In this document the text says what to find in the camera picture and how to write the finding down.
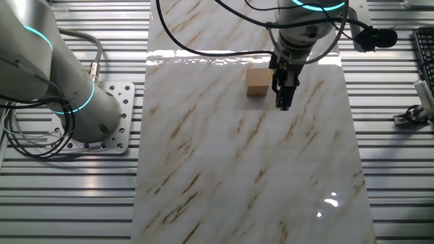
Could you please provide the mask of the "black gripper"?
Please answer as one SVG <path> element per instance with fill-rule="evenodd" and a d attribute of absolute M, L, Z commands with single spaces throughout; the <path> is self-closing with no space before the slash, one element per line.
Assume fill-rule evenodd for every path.
<path fill-rule="evenodd" d="M 269 69 L 273 71 L 271 88 L 277 98 L 277 108 L 280 110 L 289 110 L 291 107 L 296 88 L 300 85 L 298 77 L 302 68 L 303 65 L 290 64 L 276 52 L 271 56 L 269 62 Z"/>

